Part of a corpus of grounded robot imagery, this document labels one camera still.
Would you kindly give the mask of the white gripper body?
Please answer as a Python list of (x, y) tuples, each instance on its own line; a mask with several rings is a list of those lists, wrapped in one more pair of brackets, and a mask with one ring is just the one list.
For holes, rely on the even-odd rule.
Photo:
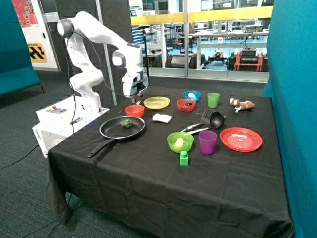
[(149, 86), (147, 74), (144, 70), (139, 72), (126, 72), (122, 78), (123, 95), (134, 97), (144, 94)]

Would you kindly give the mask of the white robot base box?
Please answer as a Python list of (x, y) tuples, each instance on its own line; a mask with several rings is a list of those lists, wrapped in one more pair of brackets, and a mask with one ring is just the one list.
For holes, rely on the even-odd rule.
[(39, 123), (32, 130), (43, 156), (46, 158), (51, 148), (107, 111), (108, 108), (101, 108), (93, 112), (80, 96), (70, 96), (36, 111)]

